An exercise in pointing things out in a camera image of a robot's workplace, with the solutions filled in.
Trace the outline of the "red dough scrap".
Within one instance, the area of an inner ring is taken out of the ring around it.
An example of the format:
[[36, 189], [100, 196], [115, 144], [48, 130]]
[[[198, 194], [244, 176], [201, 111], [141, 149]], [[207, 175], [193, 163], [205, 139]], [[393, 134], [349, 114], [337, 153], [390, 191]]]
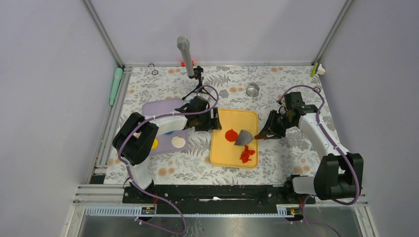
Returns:
[[252, 161], [251, 157], [256, 153], [255, 150], [251, 150], [248, 145], [244, 146], [244, 150], [242, 151], [240, 155], [240, 160], [242, 163], [247, 163], [249, 161]]

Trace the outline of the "metal dough scraper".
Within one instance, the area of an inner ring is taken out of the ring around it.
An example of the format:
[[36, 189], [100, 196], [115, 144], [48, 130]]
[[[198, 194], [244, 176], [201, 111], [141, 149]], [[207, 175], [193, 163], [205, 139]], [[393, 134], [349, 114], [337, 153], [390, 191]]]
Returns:
[[253, 140], [260, 140], [267, 138], [266, 135], [255, 135], [253, 136], [249, 131], [241, 130], [238, 134], [238, 138], [235, 141], [234, 145], [236, 146], [245, 146], [251, 143]]

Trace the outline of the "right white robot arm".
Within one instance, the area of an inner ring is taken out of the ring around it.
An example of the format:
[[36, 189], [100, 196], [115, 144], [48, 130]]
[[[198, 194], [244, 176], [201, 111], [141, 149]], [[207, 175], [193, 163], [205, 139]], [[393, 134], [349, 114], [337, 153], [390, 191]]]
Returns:
[[362, 186], [364, 161], [359, 153], [352, 153], [338, 143], [330, 130], [322, 124], [320, 110], [306, 104], [300, 92], [284, 95], [285, 112], [272, 110], [256, 139], [281, 139], [286, 131], [299, 128], [309, 139], [320, 158], [314, 176], [292, 176], [283, 190], [284, 199], [298, 202], [303, 195], [341, 203], [343, 198], [357, 201]]

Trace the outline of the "red dough ball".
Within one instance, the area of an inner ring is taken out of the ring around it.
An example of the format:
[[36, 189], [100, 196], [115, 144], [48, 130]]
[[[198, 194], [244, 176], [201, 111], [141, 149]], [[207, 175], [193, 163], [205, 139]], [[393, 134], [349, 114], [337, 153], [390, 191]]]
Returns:
[[238, 139], [238, 133], [233, 129], [227, 130], [225, 133], [225, 139], [229, 142], [236, 142]]

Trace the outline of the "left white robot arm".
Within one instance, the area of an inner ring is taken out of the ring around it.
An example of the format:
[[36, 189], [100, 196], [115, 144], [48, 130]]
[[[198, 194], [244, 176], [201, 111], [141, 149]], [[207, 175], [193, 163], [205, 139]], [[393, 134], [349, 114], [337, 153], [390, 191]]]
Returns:
[[112, 145], [126, 165], [128, 176], [136, 187], [134, 196], [142, 203], [153, 198], [153, 177], [149, 172], [149, 155], [155, 139], [168, 132], [194, 128], [195, 131], [220, 130], [218, 107], [202, 96], [166, 113], [153, 115], [132, 113], [115, 135]]

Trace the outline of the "yellow tray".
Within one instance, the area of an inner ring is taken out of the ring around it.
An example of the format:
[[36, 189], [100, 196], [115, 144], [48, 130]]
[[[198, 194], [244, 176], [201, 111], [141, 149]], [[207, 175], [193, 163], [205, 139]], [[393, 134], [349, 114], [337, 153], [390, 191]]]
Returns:
[[258, 115], [254, 111], [219, 109], [221, 130], [212, 132], [210, 161], [213, 165], [253, 169], [258, 165], [258, 142], [253, 140], [248, 144], [256, 153], [251, 157], [252, 161], [242, 163], [240, 155], [244, 146], [236, 146], [234, 142], [225, 139], [227, 130], [233, 129], [238, 134], [241, 130], [249, 131], [253, 136], [258, 132]]

